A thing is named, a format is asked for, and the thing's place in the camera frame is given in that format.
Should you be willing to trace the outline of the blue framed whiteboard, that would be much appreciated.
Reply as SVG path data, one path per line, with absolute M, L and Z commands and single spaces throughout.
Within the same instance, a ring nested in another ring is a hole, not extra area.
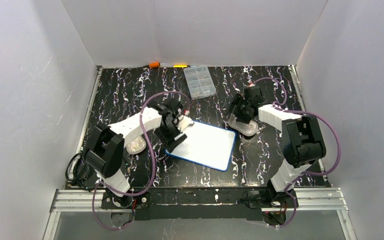
M 187 138 L 165 153 L 217 171 L 228 170 L 237 133 L 230 129 L 194 121 L 184 130 Z

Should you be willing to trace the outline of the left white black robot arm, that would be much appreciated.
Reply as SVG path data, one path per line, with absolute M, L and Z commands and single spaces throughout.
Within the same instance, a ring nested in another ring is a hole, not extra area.
M 97 124 L 81 153 L 85 162 L 100 176 L 103 185 L 118 197 L 136 197 L 148 191 L 156 175 L 155 153 L 151 153 L 152 175 L 148 185 L 140 192 L 130 192 L 130 184 L 121 170 L 127 145 L 138 137 L 149 140 L 147 133 L 155 132 L 168 152 L 187 139 L 186 129 L 194 121 L 185 115 L 184 106 L 176 99 L 164 103 L 152 102 L 139 113 L 110 125 Z

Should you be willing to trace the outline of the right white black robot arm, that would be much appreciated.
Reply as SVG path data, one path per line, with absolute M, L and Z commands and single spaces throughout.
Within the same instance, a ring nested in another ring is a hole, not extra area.
M 267 184 L 274 193 L 290 191 L 294 180 L 326 155 L 318 119 L 312 115 L 288 112 L 265 102 L 259 86 L 247 87 L 243 94 L 236 93 L 227 115 L 228 126 L 247 137 L 254 136 L 258 131 L 255 118 L 281 132 L 283 161 Z

